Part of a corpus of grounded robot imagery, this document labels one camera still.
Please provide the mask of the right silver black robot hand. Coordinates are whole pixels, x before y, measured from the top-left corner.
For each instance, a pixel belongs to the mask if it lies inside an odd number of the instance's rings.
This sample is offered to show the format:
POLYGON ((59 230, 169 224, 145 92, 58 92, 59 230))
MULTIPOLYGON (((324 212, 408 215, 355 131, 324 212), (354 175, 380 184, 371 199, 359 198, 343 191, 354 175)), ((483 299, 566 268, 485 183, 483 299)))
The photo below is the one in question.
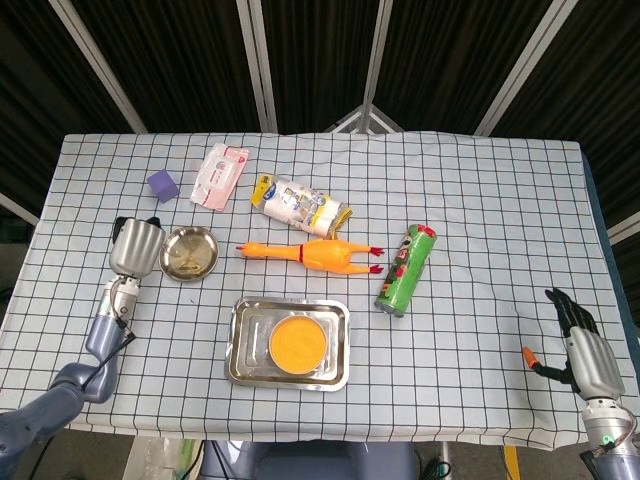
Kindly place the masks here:
POLYGON ((567 352, 565 368, 543 365, 531 349, 523 347, 527 366, 544 378, 570 385, 583 400, 619 400, 625 393, 621 373, 613 350, 599 334, 592 314, 558 288, 547 289, 545 295, 557 313, 567 352))

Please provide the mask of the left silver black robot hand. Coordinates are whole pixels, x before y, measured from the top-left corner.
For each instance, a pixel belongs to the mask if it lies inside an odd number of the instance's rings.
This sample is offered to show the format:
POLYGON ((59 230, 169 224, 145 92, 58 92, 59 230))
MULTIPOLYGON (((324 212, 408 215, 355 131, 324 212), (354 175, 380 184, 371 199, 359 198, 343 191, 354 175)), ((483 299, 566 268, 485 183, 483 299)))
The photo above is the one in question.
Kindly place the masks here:
POLYGON ((158 217, 119 216, 113 226, 109 265, 118 275, 143 279, 153 270, 166 233, 158 217))

